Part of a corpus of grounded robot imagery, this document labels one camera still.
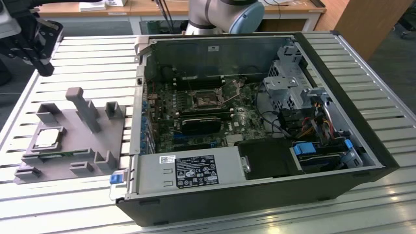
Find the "barcode label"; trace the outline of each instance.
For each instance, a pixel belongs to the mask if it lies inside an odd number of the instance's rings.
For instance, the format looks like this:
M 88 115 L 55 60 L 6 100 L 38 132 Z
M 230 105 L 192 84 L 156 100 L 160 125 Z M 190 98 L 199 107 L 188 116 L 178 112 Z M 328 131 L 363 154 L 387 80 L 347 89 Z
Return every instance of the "barcode label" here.
M 159 157 L 159 163 L 160 163 L 160 164 L 163 164 L 163 163 L 172 163 L 172 162 L 175 162 L 175 158 L 176 158 L 175 155 L 160 156 L 160 157 Z

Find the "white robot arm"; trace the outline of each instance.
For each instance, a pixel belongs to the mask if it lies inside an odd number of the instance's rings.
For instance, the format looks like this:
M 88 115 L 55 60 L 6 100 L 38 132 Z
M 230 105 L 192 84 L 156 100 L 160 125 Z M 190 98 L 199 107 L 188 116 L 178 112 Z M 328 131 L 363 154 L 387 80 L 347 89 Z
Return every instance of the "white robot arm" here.
M 258 0 L 191 0 L 187 35 L 252 33 L 264 16 Z

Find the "power supply label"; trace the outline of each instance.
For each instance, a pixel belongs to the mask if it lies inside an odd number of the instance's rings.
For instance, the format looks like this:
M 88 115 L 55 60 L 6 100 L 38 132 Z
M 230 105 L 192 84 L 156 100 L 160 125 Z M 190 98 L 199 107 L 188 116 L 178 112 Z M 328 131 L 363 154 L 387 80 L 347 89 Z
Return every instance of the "power supply label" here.
M 219 183 L 214 155 L 176 158 L 176 187 L 180 189 Z

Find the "white box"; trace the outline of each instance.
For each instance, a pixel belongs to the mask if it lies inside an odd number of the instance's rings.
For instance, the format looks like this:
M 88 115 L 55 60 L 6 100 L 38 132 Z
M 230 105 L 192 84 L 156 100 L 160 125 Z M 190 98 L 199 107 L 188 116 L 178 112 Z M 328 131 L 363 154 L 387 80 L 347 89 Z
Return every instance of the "white box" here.
M 124 6 L 128 0 L 106 0 L 107 6 Z
M 99 11 L 106 10 L 106 0 L 99 2 L 80 2 L 79 11 Z

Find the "motherboard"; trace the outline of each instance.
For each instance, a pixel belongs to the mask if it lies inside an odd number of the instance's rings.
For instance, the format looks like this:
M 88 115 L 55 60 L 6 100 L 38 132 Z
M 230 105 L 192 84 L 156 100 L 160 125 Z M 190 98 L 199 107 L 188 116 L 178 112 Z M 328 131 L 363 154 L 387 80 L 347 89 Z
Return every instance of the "motherboard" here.
M 256 111 L 260 83 L 244 76 L 178 77 L 148 83 L 150 119 L 156 152 L 176 152 L 234 146 L 267 136 Z

